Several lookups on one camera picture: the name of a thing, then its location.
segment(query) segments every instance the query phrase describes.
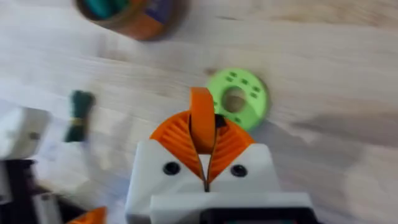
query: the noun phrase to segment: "wood grain surface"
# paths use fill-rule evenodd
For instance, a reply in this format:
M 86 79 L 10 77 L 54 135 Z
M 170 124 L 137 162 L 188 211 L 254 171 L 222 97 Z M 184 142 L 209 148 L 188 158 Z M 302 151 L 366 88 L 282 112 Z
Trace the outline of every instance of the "wood grain surface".
M 0 98 L 53 115 L 40 182 L 124 223 L 136 144 L 188 108 L 190 86 L 253 71 L 272 108 L 251 131 L 285 190 L 325 224 L 398 223 L 398 11 L 394 0 L 187 0 L 167 37 L 136 42 L 85 21 L 69 0 L 0 0 Z M 69 95 L 98 102 L 87 144 L 65 144 Z

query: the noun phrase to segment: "screw hole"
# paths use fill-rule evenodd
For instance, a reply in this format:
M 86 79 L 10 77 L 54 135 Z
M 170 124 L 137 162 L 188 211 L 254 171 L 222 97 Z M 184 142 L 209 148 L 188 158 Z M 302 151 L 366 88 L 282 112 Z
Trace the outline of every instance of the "screw hole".
M 36 132 L 31 132 L 29 133 L 29 138 L 31 140 L 39 140 L 40 139 L 40 134 Z
M 42 195 L 42 200 L 48 200 L 50 199 L 50 196 L 48 194 Z
M 176 162 L 168 162 L 163 166 L 163 172 L 166 175 L 176 175 L 180 172 L 180 165 Z
M 245 177 L 248 174 L 248 170 L 243 165 L 234 165 L 231 167 L 231 173 L 235 177 Z

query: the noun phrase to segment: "green 3d printed disc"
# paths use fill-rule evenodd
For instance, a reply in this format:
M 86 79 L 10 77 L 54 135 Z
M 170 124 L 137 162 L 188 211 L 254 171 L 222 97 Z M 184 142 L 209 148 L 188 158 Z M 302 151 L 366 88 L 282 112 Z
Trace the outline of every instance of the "green 3d printed disc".
M 222 114 L 243 129 L 249 130 L 264 119 L 269 107 L 269 95 L 264 84 L 252 73 L 227 68 L 211 77 L 207 88 L 213 96 L 215 113 Z M 238 111 L 225 107 L 224 96 L 231 89 L 240 89 L 244 94 L 245 104 Z

